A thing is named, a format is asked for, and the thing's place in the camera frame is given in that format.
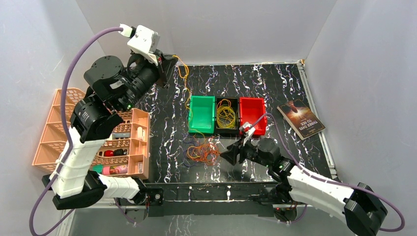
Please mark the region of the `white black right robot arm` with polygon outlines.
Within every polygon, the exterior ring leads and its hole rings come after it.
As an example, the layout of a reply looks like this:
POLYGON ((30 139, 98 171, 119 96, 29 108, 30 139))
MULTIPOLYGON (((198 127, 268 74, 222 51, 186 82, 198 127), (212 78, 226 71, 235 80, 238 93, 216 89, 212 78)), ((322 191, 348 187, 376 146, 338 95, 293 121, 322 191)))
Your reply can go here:
POLYGON ((304 203, 340 219, 357 236, 375 236, 387 215, 382 202, 372 195, 372 189, 359 183, 349 188, 315 173, 306 174, 295 162, 281 155, 271 138, 261 138, 256 146, 239 140, 220 156, 235 165, 245 159, 267 167, 277 182, 275 189, 261 193, 253 200, 262 202, 304 203))

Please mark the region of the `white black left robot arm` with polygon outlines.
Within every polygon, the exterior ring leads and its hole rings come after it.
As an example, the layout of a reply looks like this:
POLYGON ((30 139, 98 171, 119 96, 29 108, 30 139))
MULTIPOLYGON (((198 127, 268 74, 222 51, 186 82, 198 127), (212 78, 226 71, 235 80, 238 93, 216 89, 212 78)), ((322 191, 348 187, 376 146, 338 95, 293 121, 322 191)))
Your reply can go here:
POLYGON ((132 53, 127 65, 115 56, 97 59, 84 73, 89 87, 65 121, 67 143, 55 171, 45 175, 46 190, 54 192, 58 210, 89 207, 105 198, 120 198, 136 205, 150 202, 158 188, 147 188, 138 177, 111 177, 91 170, 92 162, 122 123, 121 112, 128 112, 154 84, 164 84, 172 76, 178 59, 158 54, 156 63, 132 53))

